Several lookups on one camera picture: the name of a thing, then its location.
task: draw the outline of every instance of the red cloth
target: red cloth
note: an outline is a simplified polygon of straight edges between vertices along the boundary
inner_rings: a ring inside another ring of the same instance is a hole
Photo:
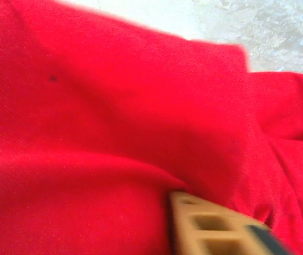
[[[0,0],[0,254],[170,254],[167,194],[303,254],[303,75],[42,0]]]

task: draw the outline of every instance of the crumpled fabric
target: crumpled fabric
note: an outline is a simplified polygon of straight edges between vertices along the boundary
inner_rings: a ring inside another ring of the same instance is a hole
[[[303,254],[303,75],[48,0],[0,0],[0,254],[170,254],[182,190]]]

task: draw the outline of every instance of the tan plastic object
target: tan plastic object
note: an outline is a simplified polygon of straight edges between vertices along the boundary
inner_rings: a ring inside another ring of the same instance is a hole
[[[273,255],[247,225],[263,223],[183,192],[170,196],[177,255]]]

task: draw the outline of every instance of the dark spot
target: dark spot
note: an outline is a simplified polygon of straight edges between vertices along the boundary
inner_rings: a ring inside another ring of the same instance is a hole
[[[57,81],[57,77],[52,74],[52,75],[50,75],[49,80],[53,81],[53,82],[56,82]]]

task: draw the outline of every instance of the rectangular hole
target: rectangular hole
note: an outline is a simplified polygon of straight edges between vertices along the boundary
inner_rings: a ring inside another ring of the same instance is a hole
[[[195,215],[193,221],[198,229],[210,231],[228,231],[230,228],[226,222],[219,216]]]
[[[246,255],[237,240],[204,240],[204,246],[211,255]]]
[[[190,198],[184,198],[181,200],[181,202],[186,205],[197,205],[197,203]]]

